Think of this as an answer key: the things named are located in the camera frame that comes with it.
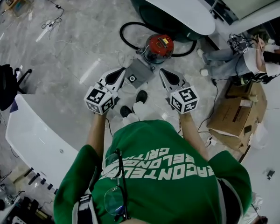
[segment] black shoe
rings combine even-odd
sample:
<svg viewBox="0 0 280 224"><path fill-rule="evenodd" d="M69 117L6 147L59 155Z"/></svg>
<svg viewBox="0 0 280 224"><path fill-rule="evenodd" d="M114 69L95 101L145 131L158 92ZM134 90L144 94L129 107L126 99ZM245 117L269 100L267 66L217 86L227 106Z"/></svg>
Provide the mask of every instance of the black shoe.
<svg viewBox="0 0 280 224"><path fill-rule="evenodd" d="M147 97L148 97L148 95L147 95L146 91L139 91L139 93L136 97L136 103L141 101L142 103L145 104L145 102L147 101Z"/></svg>
<svg viewBox="0 0 280 224"><path fill-rule="evenodd" d="M120 109L120 114L123 118L126 118L131 113L132 113L131 109L129 107L127 107L126 105L124 105Z"/></svg>

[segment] cardboard box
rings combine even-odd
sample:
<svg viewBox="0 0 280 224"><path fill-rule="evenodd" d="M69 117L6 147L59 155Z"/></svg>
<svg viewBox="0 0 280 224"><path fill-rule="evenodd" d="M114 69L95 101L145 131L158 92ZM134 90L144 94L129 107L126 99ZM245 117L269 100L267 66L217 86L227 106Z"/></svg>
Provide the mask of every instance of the cardboard box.
<svg viewBox="0 0 280 224"><path fill-rule="evenodd" d="M256 104L242 98L225 99L207 127L226 146L242 153L258 124Z"/></svg>
<svg viewBox="0 0 280 224"><path fill-rule="evenodd" d="M256 104L256 110L258 113L257 116L258 122L259 123L262 122L263 117L266 113L267 100L266 100L266 94L262 88L261 83L250 82L249 84L244 86L235 86L233 84L230 84L225 94L225 97L226 98L241 97L253 101Z"/></svg>

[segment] white shoe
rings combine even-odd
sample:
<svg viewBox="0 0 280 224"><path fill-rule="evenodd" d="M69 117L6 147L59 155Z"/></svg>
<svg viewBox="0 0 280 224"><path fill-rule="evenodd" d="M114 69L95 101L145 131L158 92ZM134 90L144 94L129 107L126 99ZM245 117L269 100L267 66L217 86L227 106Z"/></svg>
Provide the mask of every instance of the white shoe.
<svg viewBox="0 0 280 224"><path fill-rule="evenodd" d="M201 49L197 49L197 54L198 54L198 56L202 59L202 62L203 62L204 64L206 64L205 61L204 61L204 59L203 59L204 51L201 50Z"/></svg>
<svg viewBox="0 0 280 224"><path fill-rule="evenodd" d="M207 77L209 76L209 71L207 69L201 69L200 70L200 74L203 76L203 77Z"/></svg>

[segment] electronic equipment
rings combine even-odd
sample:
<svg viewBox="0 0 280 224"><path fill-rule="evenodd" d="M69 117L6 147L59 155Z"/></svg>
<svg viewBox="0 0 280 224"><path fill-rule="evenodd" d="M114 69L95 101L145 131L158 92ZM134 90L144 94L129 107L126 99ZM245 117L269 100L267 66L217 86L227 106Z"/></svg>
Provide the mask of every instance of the electronic equipment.
<svg viewBox="0 0 280 224"><path fill-rule="evenodd" d="M146 41L144 58L153 64L161 64L170 59L173 54L174 44L167 35L152 35Z"/></svg>
<svg viewBox="0 0 280 224"><path fill-rule="evenodd" d="M126 69L122 67L105 72L87 91L84 98L87 108L103 115L114 107L118 99L118 90L122 87L125 77Z"/></svg>
<svg viewBox="0 0 280 224"><path fill-rule="evenodd" d="M241 35L229 34L227 41L228 45L232 49L233 53L243 54L249 50L249 45L246 39Z"/></svg>
<svg viewBox="0 0 280 224"><path fill-rule="evenodd" d="M168 102L180 114L188 113L197 108L199 96L194 86L191 86L183 74L160 69L160 78L167 90Z"/></svg>

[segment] black hose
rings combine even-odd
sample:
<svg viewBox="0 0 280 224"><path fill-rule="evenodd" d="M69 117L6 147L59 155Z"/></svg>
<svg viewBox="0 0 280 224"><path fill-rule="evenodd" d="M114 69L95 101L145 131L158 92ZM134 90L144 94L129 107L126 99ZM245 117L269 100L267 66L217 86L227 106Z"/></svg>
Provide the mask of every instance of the black hose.
<svg viewBox="0 0 280 224"><path fill-rule="evenodd" d="M123 36L123 30L127 27L127 26L130 26L130 25L139 25L139 26L143 26L143 27L146 27L152 31L154 31L154 29L152 29L150 26L146 25L145 23L142 23L142 22L137 22L137 21L132 21L132 22L128 22L126 24L124 24L120 30L119 30L119 35L120 35L120 38L123 40L123 42L125 44L127 44L129 47L135 49L135 50L141 50L141 48L139 47L136 47L134 46L133 44L129 43L126 38ZM197 44L197 41L193 41L193 44L192 44L192 47L189 51L185 52L185 53L181 53L181 54L172 54L172 57L182 57L182 56L187 56L188 54L190 54L191 52L193 52L193 50L195 49L196 47L196 44Z"/></svg>
<svg viewBox="0 0 280 224"><path fill-rule="evenodd" d="M185 52L185 53L181 53L181 54L172 54L172 57L182 57L182 56L187 56L188 54L192 53L193 50L195 49L197 44L197 41L193 41L192 43L192 47L190 48L189 51Z"/></svg>

